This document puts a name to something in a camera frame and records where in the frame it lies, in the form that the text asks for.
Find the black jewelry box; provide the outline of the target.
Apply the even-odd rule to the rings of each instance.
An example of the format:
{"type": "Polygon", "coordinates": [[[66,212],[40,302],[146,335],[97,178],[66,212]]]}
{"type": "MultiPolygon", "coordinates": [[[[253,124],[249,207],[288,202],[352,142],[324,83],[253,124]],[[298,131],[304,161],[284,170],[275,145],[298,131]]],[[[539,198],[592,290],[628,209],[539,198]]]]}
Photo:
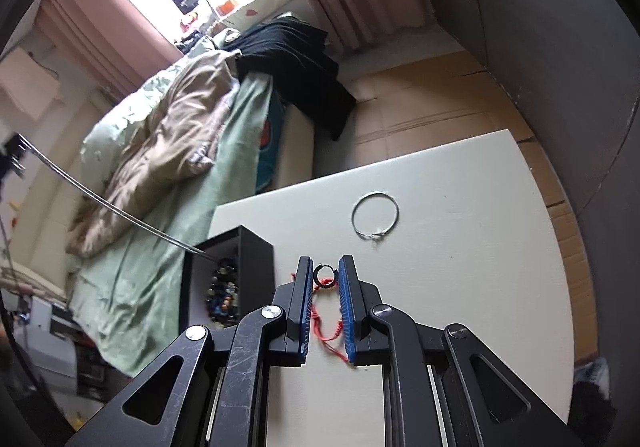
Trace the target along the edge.
{"type": "Polygon", "coordinates": [[[274,293],[273,246],[238,226],[184,254],[178,329],[202,325],[216,331],[271,303],[274,293]]]}

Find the green bed sheet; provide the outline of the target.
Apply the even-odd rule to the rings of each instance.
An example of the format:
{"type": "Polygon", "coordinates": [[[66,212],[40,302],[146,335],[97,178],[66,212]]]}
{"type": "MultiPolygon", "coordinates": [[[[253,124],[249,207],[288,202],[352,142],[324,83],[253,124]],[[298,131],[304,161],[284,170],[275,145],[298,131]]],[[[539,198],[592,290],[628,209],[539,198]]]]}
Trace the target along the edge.
{"type": "MultiPolygon", "coordinates": [[[[272,78],[250,73],[236,95],[215,165],[179,182],[145,216],[155,228],[187,245],[209,236],[216,208],[254,196],[260,137],[272,78]]],[[[68,306],[102,358],[134,377],[178,331],[183,250],[130,227],[72,277],[68,306]]]]}

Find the white low table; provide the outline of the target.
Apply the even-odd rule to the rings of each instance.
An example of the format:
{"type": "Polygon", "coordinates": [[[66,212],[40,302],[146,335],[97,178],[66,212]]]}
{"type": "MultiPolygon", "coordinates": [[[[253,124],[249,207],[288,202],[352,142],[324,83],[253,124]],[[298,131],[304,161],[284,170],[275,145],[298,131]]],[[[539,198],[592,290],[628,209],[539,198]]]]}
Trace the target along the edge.
{"type": "MultiPolygon", "coordinates": [[[[558,242],[510,133],[491,133],[224,204],[210,230],[244,226],[302,256],[350,255],[360,280],[416,323],[469,328],[567,425],[574,333],[558,242]]],[[[316,359],[271,408],[281,446],[386,445],[378,366],[316,359]]]]}

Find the beige duvet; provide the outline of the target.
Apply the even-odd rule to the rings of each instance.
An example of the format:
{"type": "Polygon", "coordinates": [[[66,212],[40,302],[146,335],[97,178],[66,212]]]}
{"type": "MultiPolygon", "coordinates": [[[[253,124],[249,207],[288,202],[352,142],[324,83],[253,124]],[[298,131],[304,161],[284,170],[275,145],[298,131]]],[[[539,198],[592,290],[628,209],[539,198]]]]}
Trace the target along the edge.
{"type": "Polygon", "coordinates": [[[233,52],[188,63],[132,135],[103,198],[142,219],[178,182],[208,172],[239,87],[233,52]]]}

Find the green patterned pillow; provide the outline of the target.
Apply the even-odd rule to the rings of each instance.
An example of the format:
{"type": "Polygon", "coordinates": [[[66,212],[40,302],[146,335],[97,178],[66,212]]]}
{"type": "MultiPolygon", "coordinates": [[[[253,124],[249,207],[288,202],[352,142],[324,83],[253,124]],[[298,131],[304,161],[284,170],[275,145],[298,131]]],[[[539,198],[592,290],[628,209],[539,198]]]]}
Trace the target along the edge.
{"type": "Polygon", "coordinates": [[[122,152],[151,111],[158,105],[179,73],[206,52],[217,50],[208,35],[200,38],[181,59],[148,78],[93,126],[80,148],[80,181],[103,194],[117,170],[122,152]]]}

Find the black clothing on bed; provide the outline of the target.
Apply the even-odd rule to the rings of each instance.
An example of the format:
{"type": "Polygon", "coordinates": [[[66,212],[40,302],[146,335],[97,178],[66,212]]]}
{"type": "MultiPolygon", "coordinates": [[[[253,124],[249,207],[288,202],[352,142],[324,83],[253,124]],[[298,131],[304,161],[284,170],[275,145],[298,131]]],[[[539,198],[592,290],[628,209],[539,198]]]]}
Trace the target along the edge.
{"type": "Polygon", "coordinates": [[[355,97],[338,81],[337,62],[326,54],[328,33],[297,19],[253,26],[222,48],[239,51],[239,74],[265,73],[283,101],[310,118],[332,140],[340,139],[355,97]]]}

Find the pink curtain left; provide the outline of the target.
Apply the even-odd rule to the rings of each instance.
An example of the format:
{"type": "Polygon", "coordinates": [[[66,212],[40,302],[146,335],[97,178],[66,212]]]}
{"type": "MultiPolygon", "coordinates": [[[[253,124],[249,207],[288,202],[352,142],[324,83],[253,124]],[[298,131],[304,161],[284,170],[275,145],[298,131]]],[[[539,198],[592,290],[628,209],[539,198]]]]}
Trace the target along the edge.
{"type": "Polygon", "coordinates": [[[181,58],[130,0],[41,0],[35,26],[117,98],[181,58]]]}

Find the dark grey wardrobe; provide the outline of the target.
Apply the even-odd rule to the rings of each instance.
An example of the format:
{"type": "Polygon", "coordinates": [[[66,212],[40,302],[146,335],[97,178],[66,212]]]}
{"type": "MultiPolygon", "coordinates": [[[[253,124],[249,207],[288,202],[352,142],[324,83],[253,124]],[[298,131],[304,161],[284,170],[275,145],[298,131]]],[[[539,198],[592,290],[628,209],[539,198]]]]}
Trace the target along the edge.
{"type": "Polygon", "coordinates": [[[639,37],[616,0],[431,0],[547,153],[578,220],[615,380],[639,374],[639,37]]]}

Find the windowsill patterned cloth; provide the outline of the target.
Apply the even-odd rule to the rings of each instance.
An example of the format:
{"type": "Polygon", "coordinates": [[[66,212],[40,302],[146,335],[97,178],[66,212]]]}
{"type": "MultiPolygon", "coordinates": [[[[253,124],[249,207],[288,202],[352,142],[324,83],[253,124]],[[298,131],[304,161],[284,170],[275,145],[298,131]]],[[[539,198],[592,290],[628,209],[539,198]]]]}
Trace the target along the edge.
{"type": "Polygon", "coordinates": [[[245,32],[252,26],[293,11],[298,0],[198,0],[188,34],[213,36],[220,30],[245,32]]]}

